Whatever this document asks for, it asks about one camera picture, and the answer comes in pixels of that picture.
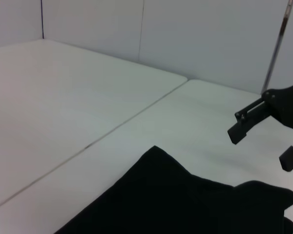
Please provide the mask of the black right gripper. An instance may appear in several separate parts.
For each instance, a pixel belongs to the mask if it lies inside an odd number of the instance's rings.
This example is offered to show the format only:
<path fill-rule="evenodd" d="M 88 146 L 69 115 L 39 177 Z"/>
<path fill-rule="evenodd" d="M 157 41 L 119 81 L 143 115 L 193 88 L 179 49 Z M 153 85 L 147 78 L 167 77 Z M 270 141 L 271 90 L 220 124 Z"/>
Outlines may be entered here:
<path fill-rule="evenodd" d="M 236 112 L 237 123 L 228 130 L 231 142 L 235 145 L 239 143 L 252 127 L 270 115 L 293 129 L 293 85 L 284 89 L 268 89 L 262 98 Z M 293 146 L 279 157 L 279 161 L 284 171 L 293 170 Z"/>

